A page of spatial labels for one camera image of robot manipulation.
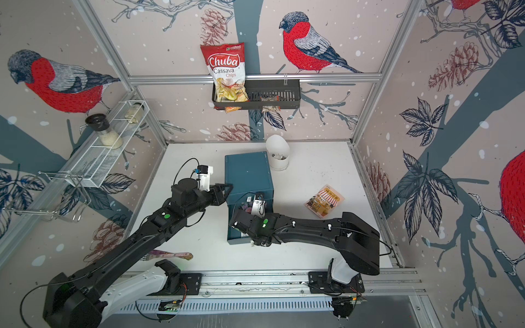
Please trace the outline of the teal drawer cabinet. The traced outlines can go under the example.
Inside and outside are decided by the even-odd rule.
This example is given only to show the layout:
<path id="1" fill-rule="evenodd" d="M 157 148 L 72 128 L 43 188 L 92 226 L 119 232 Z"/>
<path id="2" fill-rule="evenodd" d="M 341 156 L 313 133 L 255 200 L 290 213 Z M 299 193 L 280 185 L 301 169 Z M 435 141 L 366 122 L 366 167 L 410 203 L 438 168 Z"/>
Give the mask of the teal drawer cabinet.
<path id="1" fill-rule="evenodd" d="M 266 152 L 229 154 L 225 156 L 225 183 L 233 186 L 227 204 L 240 204 L 242 197 L 262 194 L 267 202 L 273 202 L 272 173 Z"/>

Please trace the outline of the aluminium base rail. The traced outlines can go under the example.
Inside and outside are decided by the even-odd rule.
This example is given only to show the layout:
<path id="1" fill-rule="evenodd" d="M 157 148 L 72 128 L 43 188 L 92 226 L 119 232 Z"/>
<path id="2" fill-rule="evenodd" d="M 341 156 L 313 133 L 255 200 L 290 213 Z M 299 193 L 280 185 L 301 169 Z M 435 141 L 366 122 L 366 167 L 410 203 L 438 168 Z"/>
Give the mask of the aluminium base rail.
<path id="1" fill-rule="evenodd" d="M 199 291 L 191 298 L 309 297 L 309 269 L 202 271 Z M 357 280 L 367 296 L 426 295 L 429 288 L 415 269 L 382 269 L 378 276 L 362 275 Z"/>

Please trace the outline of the black-lidded spice jar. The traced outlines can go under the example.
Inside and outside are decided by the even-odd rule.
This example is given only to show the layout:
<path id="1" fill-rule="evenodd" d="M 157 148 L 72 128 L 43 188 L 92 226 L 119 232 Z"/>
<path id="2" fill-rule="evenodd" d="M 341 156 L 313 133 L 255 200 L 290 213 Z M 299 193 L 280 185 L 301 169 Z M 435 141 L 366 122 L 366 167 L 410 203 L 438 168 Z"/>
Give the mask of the black-lidded spice jar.
<path id="1" fill-rule="evenodd" d="M 98 135 L 101 146 L 116 150 L 123 145 L 121 136 L 113 130 L 105 114 L 97 113 L 88 116 L 85 123 Z"/>

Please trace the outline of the black wall basket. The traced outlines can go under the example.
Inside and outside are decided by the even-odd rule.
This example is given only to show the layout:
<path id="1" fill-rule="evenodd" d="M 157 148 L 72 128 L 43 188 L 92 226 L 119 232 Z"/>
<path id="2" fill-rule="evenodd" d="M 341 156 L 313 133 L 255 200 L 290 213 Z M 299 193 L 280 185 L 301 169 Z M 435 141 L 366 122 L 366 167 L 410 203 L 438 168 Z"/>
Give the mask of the black wall basket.
<path id="1" fill-rule="evenodd" d="M 214 99 L 215 87 L 212 91 L 212 101 L 215 107 L 240 107 L 243 110 L 262 109 L 273 106 L 280 109 L 298 109 L 301 101 L 300 82 L 298 79 L 288 80 L 247 80 L 247 101 L 219 102 Z"/>

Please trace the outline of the small jar on shelf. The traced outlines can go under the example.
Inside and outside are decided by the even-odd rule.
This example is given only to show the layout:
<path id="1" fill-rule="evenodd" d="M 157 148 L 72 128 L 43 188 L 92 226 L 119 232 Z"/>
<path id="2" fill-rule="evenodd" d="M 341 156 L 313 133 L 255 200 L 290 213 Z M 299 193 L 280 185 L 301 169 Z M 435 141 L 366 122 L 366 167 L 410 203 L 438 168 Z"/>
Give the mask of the small jar on shelf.
<path id="1" fill-rule="evenodd" d="M 139 124 L 144 117 L 144 105 L 140 102 L 135 102 L 128 108 L 124 115 L 124 119 L 129 124 Z"/>

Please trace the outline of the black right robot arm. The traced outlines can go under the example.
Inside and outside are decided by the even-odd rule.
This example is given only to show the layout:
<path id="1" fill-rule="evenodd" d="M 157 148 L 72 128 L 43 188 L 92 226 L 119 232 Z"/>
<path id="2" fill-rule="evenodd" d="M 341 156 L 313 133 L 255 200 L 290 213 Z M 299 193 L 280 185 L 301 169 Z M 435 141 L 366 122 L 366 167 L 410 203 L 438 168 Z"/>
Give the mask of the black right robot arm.
<path id="1" fill-rule="evenodd" d="M 380 234 L 354 213 L 344 212 L 340 218 L 315 221 L 279 213 L 257 217 L 237 210 L 229 226 L 247 234 L 257 246 L 283 243 L 323 246 L 337 251 L 356 273 L 380 274 Z"/>

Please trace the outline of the red Chuba cassava chips bag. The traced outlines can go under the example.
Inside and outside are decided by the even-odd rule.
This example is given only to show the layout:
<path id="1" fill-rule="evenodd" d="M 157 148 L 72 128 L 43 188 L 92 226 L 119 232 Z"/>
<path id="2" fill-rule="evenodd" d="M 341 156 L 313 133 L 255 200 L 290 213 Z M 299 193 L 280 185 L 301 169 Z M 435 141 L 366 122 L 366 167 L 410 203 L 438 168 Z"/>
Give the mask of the red Chuba cassava chips bag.
<path id="1" fill-rule="evenodd" d="M 242 106 L 234 103 L 249 101 L 245 87 L 245 44 L 201 45 L 200 49 L 213 78 L 212 100 L 215 108 L 226 113 L 241 110 Z"/>

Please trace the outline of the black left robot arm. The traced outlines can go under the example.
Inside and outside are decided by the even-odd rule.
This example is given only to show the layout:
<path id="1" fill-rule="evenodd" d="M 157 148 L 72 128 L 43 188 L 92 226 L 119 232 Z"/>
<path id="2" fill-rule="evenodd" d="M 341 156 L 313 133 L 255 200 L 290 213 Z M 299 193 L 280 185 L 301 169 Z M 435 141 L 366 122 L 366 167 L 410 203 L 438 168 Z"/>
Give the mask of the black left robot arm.
<path id="1" fill-rule="evenodd" d="M 213 184 L 200 190 L 184 178 L 172 185 L 172 195 L 127 239 L 91 265 L 71 276 L 60 273 L 46 290 L 43 315 L 50 327 L 98 327 L 110 304 L 103 298 L 110 286 L 144 255 L 169 241 L 187 226 L 188 219 L 209 206 L 220 206 L 232 184 Z"/>

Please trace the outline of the yellow striped seed bag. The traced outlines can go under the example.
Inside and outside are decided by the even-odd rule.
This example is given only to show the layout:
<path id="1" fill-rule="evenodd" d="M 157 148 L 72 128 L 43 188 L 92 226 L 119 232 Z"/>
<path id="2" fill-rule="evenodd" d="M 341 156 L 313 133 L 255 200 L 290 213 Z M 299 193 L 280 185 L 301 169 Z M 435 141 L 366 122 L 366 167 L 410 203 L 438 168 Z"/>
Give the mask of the yellow striped seed bag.
<path id="1" fill-rule="evenodd" d="M 305 203 L 305 207 L 320 219 L 325 219 L 344 201 L 345 198 L 338 191 L 326 184 Z"/>

